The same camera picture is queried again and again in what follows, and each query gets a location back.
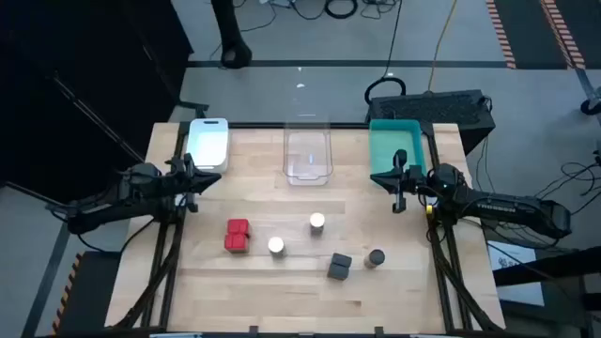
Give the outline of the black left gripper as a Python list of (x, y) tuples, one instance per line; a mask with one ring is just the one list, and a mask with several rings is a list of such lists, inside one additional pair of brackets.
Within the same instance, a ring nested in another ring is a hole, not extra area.
[(195, 202), (192, 189), (194, 175), (196, 181), (196, 191), (204, 192), (211, 185), (220, 180), (218, 173), (196, 170), (193, 157), (186, 153), (182, 158), (173, 157), (165, 162), (170, 165), (170, 171), (165, 175), (167, 177), (167, 196), (163, 199), (163, 208), (168, 211), (175, 211), (179, 207), (185, 207), (190, 212), (197, 212), (198, 205)]

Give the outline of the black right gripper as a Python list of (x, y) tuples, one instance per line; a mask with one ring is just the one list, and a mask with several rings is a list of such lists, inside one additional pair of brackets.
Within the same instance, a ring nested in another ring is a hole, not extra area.
[(393, 169), (388, 172), (372, 174), (372, 181), (386, 192), (392, 192), (394, 186), (393, 213), (401, 213), (406, 210), (406, 198), (404, 192), (417, 194), (421, 185), (425, 184), (425, 176), (420, 165), (410, 165), (408, 169), (404, 168), (407, 163), (407, 152), (404, 149), (398, 149), (393, 155)]

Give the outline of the red spice tin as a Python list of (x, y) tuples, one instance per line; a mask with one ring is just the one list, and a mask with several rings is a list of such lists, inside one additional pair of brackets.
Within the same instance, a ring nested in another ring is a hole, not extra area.
[(245, 234), (228, 233), (224, 237), (223, 245), (232, 254), (246, 254), (249, 251), (250, 240)]
[(250, 223), (247, 219), (229, 219), (227, 221), (227, 233), (233, 235), (250, 236)]

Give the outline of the white plastic bin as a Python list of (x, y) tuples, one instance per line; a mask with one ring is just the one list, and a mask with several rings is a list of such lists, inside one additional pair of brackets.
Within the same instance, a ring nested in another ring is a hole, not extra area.
[(186, 153), (197, 169), (222, 174), (228, 166), (229, 139), (225, 118), (196, 118), (190, 123)]

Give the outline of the teal plastic bin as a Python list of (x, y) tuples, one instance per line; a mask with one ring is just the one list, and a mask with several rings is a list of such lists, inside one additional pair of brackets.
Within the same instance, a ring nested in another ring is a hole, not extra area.
[(373, 119), (369, 124), (369, 148), (371, 175), (391, 171), (393, 155), (398, 149), (407, 152), (405, 169), (420, 165), (426, 174), (422, 130), (417, 120)]

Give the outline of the dark-lid spice jar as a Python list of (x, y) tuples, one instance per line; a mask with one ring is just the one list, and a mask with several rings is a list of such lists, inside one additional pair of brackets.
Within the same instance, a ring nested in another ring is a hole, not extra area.
[(363, 259), (363, 264), (368, 269), (375, 269), (385, 261), (385, 253), (380, 249), (374, 249)]

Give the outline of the clear plastic bin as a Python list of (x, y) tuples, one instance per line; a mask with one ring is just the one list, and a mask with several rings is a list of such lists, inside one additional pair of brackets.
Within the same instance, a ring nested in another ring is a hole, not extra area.
[(326, 115), (293, 115), (284, 128), (283, 174), (292, 186), (323, 186), (333, 173)]

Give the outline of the black perforated computer case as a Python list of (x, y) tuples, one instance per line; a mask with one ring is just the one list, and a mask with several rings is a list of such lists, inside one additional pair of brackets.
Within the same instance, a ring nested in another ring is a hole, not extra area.
[(491, 114), (492, 99), (481, 90), (423, 93), (371, 99), (365, 117), (372, 119), (414, 119), (426, 124), (456, 124), (464, 153), (468, 155), (496, 125)]

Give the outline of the white paper sheet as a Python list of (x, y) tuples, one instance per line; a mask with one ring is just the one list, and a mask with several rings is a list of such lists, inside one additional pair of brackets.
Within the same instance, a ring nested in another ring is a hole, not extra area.
[[(524, 248), (514, 244), (489, 240), (487, 242), (489, 260), (493, 270), (510, 268), (519, 263), (536, 260), (534, 249)], [(540, 282), (498, 286), (500, 300), (519, 302), (534, 306), (544, 306), (543, 289)]]

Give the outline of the black stand leg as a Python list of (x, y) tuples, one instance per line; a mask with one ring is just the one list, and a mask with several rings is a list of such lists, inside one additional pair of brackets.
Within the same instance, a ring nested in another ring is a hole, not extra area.
[(226, 69), (248, 67), (252, 61), (252, 51), (240, 33), (233, 0), (210, 0), (210, 3), (221, 37), (222, 66)]

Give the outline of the black hazard-striped floor mat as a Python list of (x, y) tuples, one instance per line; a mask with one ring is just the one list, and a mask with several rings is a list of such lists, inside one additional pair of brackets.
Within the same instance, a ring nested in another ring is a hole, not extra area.
[(541, 0), (485, 0), (485, 3), (509, 68), (567, 67)]
[(52, 323), (53, 335), (103, 330), (119, 262), (118, 253), (76, 254)]
[(539, 0), (571, 69), (601, 69), (601, 0)]

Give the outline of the black curtain partition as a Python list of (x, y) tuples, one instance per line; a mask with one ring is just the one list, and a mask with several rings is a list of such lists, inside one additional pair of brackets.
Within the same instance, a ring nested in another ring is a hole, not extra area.
[(102, 192), (145, 158), (192, 51), (171, 0), (0, 0), (0, 182)]

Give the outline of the black aluminium cross rail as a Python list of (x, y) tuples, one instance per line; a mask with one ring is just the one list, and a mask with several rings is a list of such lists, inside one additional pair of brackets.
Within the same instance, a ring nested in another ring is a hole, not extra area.
[[(433, 130), (433, 124), (428, 122), (420, 122), (419, 123), (422, 131), (430, 132)], [(229, 123), (228, 127), (230, 129), (276, 129), (281, 130), (286, 127), (286, 123), (280, 122), (234, 122)], [(369, 128), (369, 124), (365, 122), (333, 122), (330, 124), (330, 128), (337, 130), (367, 130)]]

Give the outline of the black aluminium side frame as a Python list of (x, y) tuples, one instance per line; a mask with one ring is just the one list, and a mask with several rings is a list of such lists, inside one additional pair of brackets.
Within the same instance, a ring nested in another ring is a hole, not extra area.
[(105, 324), (115, 329), (167, 330), (175, 299), (186, 209), (165, 220), (133, 218), (134, 239), (121, 255)]
[[(472, 177), (457, 125), (426, 123), (423, 132), (426, 168), (448, 162), (463, 172), (467, 182), (471, 183)], [(462, 277), (462, 282), (479, 307), (493, 323), (504, 329), (506, 325), (489, 262), (485, 234), (479, 222), (474, 218), (461, 220), (448, 231), (430, 223), (428, 238), (431, 240), (443, 331), (457, 335), (473, 330), (481, 334), (485, 328), (479, 325), (473, 314), (466, 312), (465, 302), (439, 268), (441, 257), (451, 261), (454, 271)]]

